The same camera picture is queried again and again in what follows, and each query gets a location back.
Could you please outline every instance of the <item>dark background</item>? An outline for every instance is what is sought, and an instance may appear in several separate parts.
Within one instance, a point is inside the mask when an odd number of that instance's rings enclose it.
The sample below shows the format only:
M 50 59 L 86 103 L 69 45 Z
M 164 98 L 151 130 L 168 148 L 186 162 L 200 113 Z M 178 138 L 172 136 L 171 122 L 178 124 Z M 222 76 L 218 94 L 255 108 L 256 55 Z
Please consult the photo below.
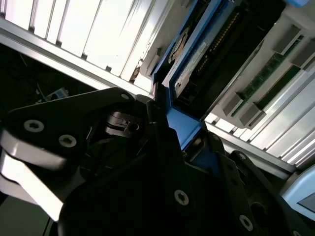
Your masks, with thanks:
M 43 99 L 36 93 L 37 83 L 45 96 L 62 87 L 70 96 L 95 90 L 2 44 L 0 55 L 0 119 L 11 109 Z

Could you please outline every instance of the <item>screw hole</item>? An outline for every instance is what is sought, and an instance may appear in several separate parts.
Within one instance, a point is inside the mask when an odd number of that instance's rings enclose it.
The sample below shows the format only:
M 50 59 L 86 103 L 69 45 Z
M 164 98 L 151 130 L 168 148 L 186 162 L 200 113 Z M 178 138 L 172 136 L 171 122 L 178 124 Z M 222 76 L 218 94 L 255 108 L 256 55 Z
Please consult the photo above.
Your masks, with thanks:
M 231 179 L 231 182 L 232 182 L 233 185 L 237 186 L 237 182 L 236 182 L 235 179 Z

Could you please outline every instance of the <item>gray wall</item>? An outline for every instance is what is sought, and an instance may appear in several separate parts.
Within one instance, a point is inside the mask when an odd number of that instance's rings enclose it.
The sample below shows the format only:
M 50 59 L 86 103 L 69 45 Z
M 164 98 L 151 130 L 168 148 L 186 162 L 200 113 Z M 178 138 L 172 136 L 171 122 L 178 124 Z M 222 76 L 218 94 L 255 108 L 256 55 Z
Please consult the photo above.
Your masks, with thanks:
M 47 220 L 39 206 L 8 197 L 0 206 L 0 235 L 42 236 Z

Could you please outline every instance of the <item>green circuit board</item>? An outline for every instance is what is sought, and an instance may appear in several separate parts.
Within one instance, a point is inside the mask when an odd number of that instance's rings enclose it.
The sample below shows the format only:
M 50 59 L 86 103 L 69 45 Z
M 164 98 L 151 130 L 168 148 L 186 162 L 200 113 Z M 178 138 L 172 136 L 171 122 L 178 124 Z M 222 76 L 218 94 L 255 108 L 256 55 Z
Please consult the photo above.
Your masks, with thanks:
M 298 39 L 291 45 L 285 54 L 274 53 L 272 57 L 267 61 L 264 67 L 257 73 L 253 80 L 246 86 L 246 88 L 239 93 L 243 102 L 233 112 L 232 117 L 235 116 L 241 108 L 247 103 L 247 101 L 254 95 L 254 93 L 269 79 L 269 77 L 276 71 L 276 69 L 282 64 L 282 62 L 288 57 L 293 49 L 303 39 L 303 35 L 299 36 Z

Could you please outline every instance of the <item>metal rack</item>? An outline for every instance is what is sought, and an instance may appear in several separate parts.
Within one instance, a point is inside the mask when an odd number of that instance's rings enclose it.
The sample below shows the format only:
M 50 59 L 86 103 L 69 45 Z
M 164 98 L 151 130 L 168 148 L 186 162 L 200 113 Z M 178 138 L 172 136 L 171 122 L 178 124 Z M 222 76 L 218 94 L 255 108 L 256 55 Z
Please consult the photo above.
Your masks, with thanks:
M 89 4 L 84 0 L 25 0 L 23 4 L 1 0 L 0 43 L 96 89 L 118 86 L 149 95 L 147 87 L 128 80 L 175 0 L 126 2 L 129 5 L 119 5 L 118 0 Z M 315 1 L 297 10 L 313 21 L 310 8 L 315 8 Z M 113 27 L 111 22 L 118 17 L 119 27 Z M 241 149 L 260 168 L 287 179 L 295 166 L 304 167 L 313 159 L 314 78 L 315 68 L 298 73 L 253 130 L 239 129 L 213 114 L 206 118 L 208 129 L 223 139 L 227 150 Z

